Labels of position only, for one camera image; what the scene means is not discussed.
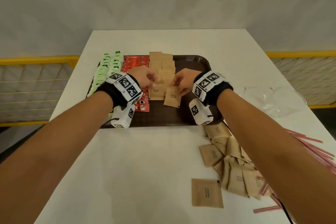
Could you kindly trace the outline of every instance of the yellow metal frame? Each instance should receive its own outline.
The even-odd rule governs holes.
[[[69,63],[72,69],[75,68],[79,56],[57,56],[57,57],[36,57],[36,58],[14,58],[0,59],[0,65],[28,65],[28,64],[48,64],[48,63]],[[0,127],[12,127],[22,125],[46,124],[48,121],[24,121],[0,123]]]
[[[280,58],[306,58],[306,57],[335,57],[336,51],[321,51],[321,52],[266,52],[270,59]],[[310,105],[310,109],[317,108],[333,108],[336,107],[336,102],[330,105]]]

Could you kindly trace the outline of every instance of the gray wall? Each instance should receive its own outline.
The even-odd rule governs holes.
[[[96,29],[247,28],[265,51],[336,49],[336,0],[0,0],[0,58],[79,55]]]

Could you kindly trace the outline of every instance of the hand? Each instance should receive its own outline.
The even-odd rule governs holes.
[[[159,80],[157,73],[145,65],[135,67],[128,73],[138,81],[140,88],[154,87],[155,84],[153,82]]]
[[[201,71],[184,68],[175,74],[170,86],[177,86],[177,91],[185,95],[193,89],[194,80],[200,73]]]

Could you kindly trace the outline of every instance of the white tabletop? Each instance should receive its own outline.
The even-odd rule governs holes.
[[[102,54],[116,50],[203,56],[237,93],[244,86],[289,86],[244,29],[93,31],[51,119],[85,98]],[[308,107],[276,121],[323,140],[319,146],[336,153],[334,139]],[[287,224],[283,211],[253,213],[275,205],[270,198],[258,201],[222,190],[224,209],[191,205],[191,178],[217,179],[198,150],[208,143],[203,134],[201,126],[99,130],[36,223]]]

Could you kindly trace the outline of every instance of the person's left hand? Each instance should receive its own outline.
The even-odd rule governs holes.
[[[128,73],[138,81],[140,88],[154,87],[154,82],[159,80],[157,73],[145,65],[135,67]]]

